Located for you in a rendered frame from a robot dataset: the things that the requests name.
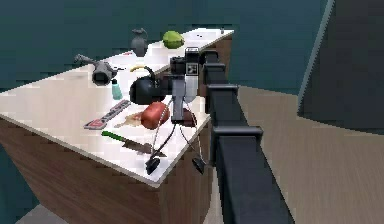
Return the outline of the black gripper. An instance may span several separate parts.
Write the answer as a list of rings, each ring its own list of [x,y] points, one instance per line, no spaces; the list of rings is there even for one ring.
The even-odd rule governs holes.
[[[169,101],[165,108],[163,109],[159,121],[156,126],[156,132],[155,136],[153,138],[153,142],[151,145],[151,156],[145,163],[146,165],[146,172],[148,175],[151,175],[160,164],[159,154],[162,152],[162,149],[165,147],[165,145],[168,143],[170,138],[172,137],[176,125],[173,125],[172,131],[166,138],[166,140],[160,145],[158,149],[155,148],[155,144],[157,141],[159,128],[162,123],[162,119],[165,116],[166,112],[169,110],[170,104],[173,102],[173,113],[171,117],[171,121],[173,123],[181,123],[184,120],[184,111],[183,111],[183,103],[185,96],[187,95],[187,75],[186,75],[186,61],[184,57],[172,57],[170,59],[170,78],[171,78],[171,86],[172,86],[172,101]],[[186,104],[188,111],[191,115],[191,122],[193,124],[194,128],[197,128],[197,119],[195,118],[195,115],[191,111],[189,104]],[[196,156],[192,159],[192,164],[194,168],[203,175],[205,172],[205,166],[206,162],[203,159],[202,156],[202,147],[201,147],[201,141],[200,137],[197,137],[198,141],[198,150],[196,150],[192,144],[187,140],[187,138],[184,135],[183,130],[180,130],[180,133],[182,134],[182,137],[187,142],[188,146],[196,153]]]

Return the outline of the red apple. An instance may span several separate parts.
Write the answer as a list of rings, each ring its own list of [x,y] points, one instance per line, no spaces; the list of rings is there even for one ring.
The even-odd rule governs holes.
[[[170,116],[170,111],[166,104],[162,102],[151,103],[141,114],[141,124],[150,130],[154,130],[158,125],[165,123]]]

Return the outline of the dark red round fruit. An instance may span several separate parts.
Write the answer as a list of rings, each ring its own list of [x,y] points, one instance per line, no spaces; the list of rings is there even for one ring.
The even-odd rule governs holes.
[[[182,125],[185,127],[195,127],[197,124],[196,116],[190,110],[184,108],[183,109],[183,122]]]

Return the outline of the black kettle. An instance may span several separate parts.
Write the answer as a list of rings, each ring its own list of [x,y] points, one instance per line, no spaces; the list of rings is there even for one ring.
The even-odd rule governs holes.
[[[162,101],[167,95],[167,88],[160,78],[148,66],[145,67],[147,76],[137,78],[130,86],[130,101],[138,105],[149,105]]]

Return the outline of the grey and red flat tool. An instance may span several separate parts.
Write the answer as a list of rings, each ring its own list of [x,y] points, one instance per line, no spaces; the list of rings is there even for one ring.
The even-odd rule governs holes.
[[[125,108],[131,105],[129,100],[121,100],[118,104],[113,106],[108,113],[101,118],[92,120],[86,123],[83,128],[87,130],[102,130],[107,126],[107,123],[120,114]]]

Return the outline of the teal bottle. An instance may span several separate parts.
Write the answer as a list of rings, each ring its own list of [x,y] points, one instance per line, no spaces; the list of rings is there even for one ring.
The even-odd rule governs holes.
[[[116,79],[112,80],[112,96],[114,100],[120,100],[123,98],[120,86]]]

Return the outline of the wooden counter with white top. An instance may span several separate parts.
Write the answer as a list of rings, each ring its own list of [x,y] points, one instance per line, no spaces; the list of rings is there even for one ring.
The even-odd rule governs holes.
[[[0,145],[40,203],[68,224],[203,224],[212,170],[199,173],[192,159],[210,151],[204,98],[189,105],[194,128],[128,126],[127,116],[143,109],[135,104],[108,122],[121,137],[162,149],[148,174],[147,155],[85,129],[117,103],[110,87],[92,82],[92,70],[85,65],[0,93]]]

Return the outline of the green lettuce head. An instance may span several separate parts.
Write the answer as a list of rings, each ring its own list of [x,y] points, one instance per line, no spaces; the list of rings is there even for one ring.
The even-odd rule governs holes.
[[[184,45],[184,38],[177,31],[166,31],[162,38],[163,44],[168,49],[177,49]]]

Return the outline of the grey vase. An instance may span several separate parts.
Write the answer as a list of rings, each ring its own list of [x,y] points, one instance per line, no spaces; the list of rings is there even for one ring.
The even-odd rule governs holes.
[[[131,41],[131,50],[137,57],[144,57],[148,49],[148,34],[144,28],[133,29],[132,33],[134,38]]]

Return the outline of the green-handled knife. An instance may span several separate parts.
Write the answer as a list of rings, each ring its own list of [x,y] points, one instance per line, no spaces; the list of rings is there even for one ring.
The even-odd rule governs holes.
[[[125,148],[129,148],[141,154],[152,154],[152,146],[149,143],[141,144],[134,140],[127,139],[115,133],[109,131],[102,131],[101,135],[104,137],[109,137],[111,139],[123,142]]]

